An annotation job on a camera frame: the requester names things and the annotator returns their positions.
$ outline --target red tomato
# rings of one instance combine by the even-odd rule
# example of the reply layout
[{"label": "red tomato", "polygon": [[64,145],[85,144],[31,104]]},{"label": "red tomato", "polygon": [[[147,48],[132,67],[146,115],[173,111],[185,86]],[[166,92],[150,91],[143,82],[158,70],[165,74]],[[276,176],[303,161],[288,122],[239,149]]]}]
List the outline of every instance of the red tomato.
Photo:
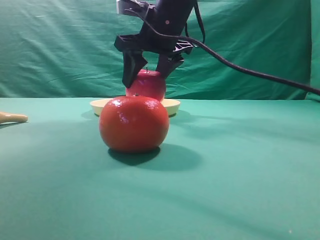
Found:
[{"label": "red tomato", "polygon": [[110,100],[99,117],[104,143],[123,153],[147,152],[160,146],[169,130],[166,108],[146,96],[119,96]]},{"label": "red tomato", "polygon": [[126,96],[146,96],[162,101],[166,94],[166,80],[158,71],[142,69],[130,88],[125,89]]}]

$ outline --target table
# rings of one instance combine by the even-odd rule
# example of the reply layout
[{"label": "table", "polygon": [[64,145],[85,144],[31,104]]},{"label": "table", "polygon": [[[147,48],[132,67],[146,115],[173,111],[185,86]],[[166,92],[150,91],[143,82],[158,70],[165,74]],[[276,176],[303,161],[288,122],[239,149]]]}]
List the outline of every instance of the table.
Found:
[{"label": "table", "polygon": [[1,240],[319,240],[320,104],[182,100],[159,152],[103,144],[96,98],[0,98]]}]

